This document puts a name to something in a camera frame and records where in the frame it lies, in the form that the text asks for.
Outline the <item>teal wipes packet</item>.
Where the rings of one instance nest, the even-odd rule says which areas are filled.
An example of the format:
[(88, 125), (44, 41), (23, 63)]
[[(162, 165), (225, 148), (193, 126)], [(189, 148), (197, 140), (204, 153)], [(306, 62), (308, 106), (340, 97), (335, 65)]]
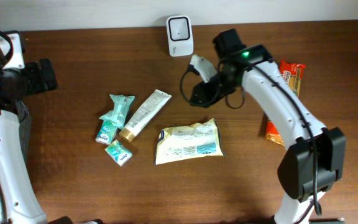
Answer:
[(114, 103), (113, 110), (107, 112), (99, 118), (103, 121), (110, 121), (115, 127), (123, 129), (126, 123), (129, 108), (135, 100), (135, 96), (110, 95), (110, 98)]

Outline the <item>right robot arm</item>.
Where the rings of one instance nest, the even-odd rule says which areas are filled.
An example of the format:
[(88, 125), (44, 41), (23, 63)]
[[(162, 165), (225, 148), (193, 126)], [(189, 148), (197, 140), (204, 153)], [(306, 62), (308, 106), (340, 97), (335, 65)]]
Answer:
[(319, 200), (342, 178), (344, 133), (328, 129), (302, 104), (263, 45), (246, 46), (235, 29), (219, 33), (213, 45), (217, 65), (191, 56), (186, 70), (203, 81), (193, 88), (187, 102), (208, 108), (237, 88), (253, 97), (273, 122), (286, 150), (277, 171), (285, 194), (271, 222), (312, 223), (312, 213), (322, 214)]

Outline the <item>teal tissue pack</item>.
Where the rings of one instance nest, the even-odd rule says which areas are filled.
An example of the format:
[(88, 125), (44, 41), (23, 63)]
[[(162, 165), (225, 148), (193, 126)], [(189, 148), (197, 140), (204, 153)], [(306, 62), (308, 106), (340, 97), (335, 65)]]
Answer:
[(132, 157), (131, 151), (126, 149), (117, 139), (114, 140), (105, 151), (120, 167)]
[(108, 120), (104, 120), (95, 141), (98, 143), (110, 145), (117, 133), (117, 127)]

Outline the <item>cream yellow snack bag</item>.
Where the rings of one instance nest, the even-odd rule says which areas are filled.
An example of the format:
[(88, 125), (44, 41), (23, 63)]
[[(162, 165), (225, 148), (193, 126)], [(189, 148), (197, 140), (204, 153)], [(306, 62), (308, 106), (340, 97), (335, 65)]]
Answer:
[(155, 164), (223, 155), (220, 130), (212, 118), (205, 123), (162, 129), (157, 141)]

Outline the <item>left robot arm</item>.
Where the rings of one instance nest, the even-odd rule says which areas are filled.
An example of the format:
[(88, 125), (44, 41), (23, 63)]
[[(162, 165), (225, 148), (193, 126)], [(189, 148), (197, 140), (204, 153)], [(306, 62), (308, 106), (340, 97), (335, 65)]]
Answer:
[(46, 223), (22, 153), (21, 124), (29, 112), (23, 99), (58, 87), (49, 59), (26, 63), (18, 31), (0, 31), (0, 223)]

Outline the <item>white cream tube gold cap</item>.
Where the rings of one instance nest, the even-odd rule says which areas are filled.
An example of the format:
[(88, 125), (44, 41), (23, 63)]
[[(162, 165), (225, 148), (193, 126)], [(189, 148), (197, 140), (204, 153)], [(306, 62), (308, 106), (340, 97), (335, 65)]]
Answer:
[(144, 129), (149, 121), (162, 109), (172, 96), (156, 89), (137, 109), (123, 130), (119, 132), (120, 137), (128, 142)]

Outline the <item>orange spaghetti packet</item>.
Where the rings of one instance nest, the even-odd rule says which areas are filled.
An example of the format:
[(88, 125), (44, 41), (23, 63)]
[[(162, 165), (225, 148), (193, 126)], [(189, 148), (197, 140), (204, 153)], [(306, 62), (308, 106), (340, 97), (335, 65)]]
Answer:
[[(294, 92), (297, 97), (299, 97), (300, 94), (301, 80), (303, 78), (303, 72), (305, 68), (305, 64), (288, 63), (284, 60), (281, 60), (279, 65), (281, 76), (291, 91)], [(284, 146), (282, 136), (270, 119), (267, 120), (265, 139)]]

